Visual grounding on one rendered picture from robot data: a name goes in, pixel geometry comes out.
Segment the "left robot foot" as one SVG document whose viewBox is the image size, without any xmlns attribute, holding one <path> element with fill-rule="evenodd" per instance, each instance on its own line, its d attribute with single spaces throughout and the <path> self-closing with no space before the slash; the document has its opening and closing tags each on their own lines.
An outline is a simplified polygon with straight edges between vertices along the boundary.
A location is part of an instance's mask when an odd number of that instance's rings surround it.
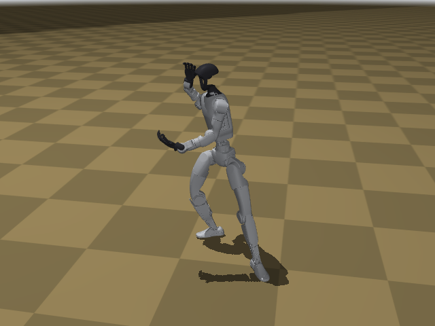
<svg viewBox="0 0 435 326">
<path fill-rule="evenodd" d="M 253 258 L 251 258 L 250 260 L 250 266 L 254 269 L 254 273 L 255 275 L 258 277 L 259 280 L 266 282 L 269 281 L 270 276 L 268 274 L 268 272 L 265 270 L 264 266 L 262 263 L 258 263 L 257 261 L 257 265 L 254 263 Z"/>
</svg>

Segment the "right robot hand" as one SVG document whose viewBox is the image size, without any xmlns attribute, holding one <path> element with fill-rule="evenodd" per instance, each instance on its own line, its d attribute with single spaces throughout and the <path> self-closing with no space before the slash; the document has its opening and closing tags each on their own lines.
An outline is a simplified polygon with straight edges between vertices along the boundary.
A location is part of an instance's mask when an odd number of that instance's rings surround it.
<svg viewBox="0 0 435 326">
<path fill-rule="evenodd" d="M 196 70 L 196 66 L 193 66 L 192 63 L 188 63 L 188 62 L 187 63 L 184 62 L 183 65 L 185 65 L 185 75 L 186 75 L 184 81 L 190 83 L 190 88 L 191 88 L 193 86 L 193 81 L 194 81 L 193 79 L 195 78 L 195 76 L 197 76 L 194 73 Z"/>
</svg>

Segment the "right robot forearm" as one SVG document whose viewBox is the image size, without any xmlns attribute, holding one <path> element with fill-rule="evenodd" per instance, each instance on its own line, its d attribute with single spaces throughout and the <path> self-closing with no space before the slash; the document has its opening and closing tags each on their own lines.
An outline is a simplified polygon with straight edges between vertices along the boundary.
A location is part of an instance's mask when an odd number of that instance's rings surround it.
<svg viewBox="0 0 435 326">
<path fill-rule="evenodd" d="M 190 83 L 186 81 L 184 82 L 184 91 L 190 96 L 193 101 L 197 101 L 200 98 L 199 92 L 197 92 L 193 86 L 190 88 Z"/>
</svg>

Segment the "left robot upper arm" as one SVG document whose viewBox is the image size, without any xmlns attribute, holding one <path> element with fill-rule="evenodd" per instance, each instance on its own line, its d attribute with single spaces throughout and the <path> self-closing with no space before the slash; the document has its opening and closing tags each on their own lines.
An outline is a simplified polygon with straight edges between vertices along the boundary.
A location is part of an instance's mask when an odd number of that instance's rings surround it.
<svg viewBox="0 0 435 326">
<path fill-rule="evenodd" d="M 211 121 L 211 130 L 207 130 L 205 135 L 208 133 L 213 133 L 215 135 L 215 141 L 217 140 L 224 117 L 228 112 L 228 103 L 224 99 L 217 98 L 213 106 L 213 118 Z"/>
</svg>

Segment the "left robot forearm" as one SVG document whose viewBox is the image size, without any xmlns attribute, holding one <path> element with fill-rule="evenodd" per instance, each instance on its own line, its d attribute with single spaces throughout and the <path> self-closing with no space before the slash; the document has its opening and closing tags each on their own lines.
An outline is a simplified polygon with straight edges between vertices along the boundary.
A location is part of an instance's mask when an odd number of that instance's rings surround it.
<svg viewBox="0 0 435 326">
<path fill-rule="evenodd" d="M 208 133 L 204 137 L 201 135 L 198 138 L 186 141 L 185 143 L 181 143 L 184 145 L 184 150 L 178 150 L 179 153 L 186 153 L 187 151 L 191 151 L 198 147 L 205 147 L 215 141 L 215 135 L 213 133 Z"/>
</svg>

